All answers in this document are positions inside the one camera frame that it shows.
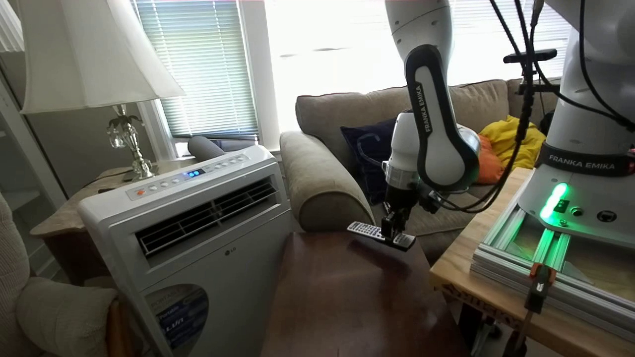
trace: blue digital display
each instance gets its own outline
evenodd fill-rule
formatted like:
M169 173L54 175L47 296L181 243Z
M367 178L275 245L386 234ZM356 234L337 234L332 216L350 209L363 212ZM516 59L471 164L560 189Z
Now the blue digital display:
M203 171L203 169L200 168L198 170L186 172L185 174L188 175L189 177L196 177L196 176L201 175L203 173L205 173L205 171Z

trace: couch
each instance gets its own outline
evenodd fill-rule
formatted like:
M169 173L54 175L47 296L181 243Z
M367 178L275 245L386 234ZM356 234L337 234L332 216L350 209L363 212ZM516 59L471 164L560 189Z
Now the couch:
M487 124L518 117L522 96L516 91L521 80L491 80L450 88L458 123L477 133ZM536 125L545 112L556 107L557 98L536 94L531 121ZM368 94L334 93L300 96L296 116L301 131L280 137L282 165L288 184L293 215L307 232L341 231L353 221L375 224L385 212L381 204L370 206L356 181L356 162L340 131L341 126L364 126L395 118L410 109L406 88L389 88ZM458 205L472 203L490 186L473 185L466 193L451 196ZM432 215L413 208L405 232L418 237L432 265L473 215L441 209Z
M117 290L31 275L24 243L0 194L0 355L134 355Z

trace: air conditioner vent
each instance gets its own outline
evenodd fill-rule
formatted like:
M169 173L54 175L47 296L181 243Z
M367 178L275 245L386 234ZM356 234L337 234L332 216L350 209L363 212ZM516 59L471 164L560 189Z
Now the air conditioner vent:
M269 178L232 191L135 233L146 257L245 212L277 193Z

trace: tabletop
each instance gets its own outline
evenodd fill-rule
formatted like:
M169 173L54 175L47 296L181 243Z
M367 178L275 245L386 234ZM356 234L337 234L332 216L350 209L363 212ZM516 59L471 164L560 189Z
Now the tabletop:
M173 161L160 161L154 163L157 165L157 173L170 172L177 168L193 165L195 159L179 159ZM79 218L77 213L77 205L87 197L98 194L99 189L118 188L130 184L131 182L123 182L124 172L130 170L130 167L113 168L104 171L98 177L103 177L90 185L79 190L68 201L66 201L53 215L42 221L31 229L32 236L37 238L47 238L68 232L84 232L86 230L84 222Z
M435 288L460 299L513 328L525 318L525 296L470 272L472 255L530 170L517 168L490 209L479 213L434 264L430 280ZM545 305L534 314L528 336L564 356L635 356L635 344Z
M419 244L292 234L261 357L467 356Z

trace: remote control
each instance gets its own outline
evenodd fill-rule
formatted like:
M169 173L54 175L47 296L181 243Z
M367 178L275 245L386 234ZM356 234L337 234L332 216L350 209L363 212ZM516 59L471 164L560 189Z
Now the remote control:
M415 243L415 237L405 233L399 233L392 241L387 241L382 235L382 229L370 224L353 222L346 229L349 232L359 234L360 236L372 238L379 243L397 248L402 251L407 251Z

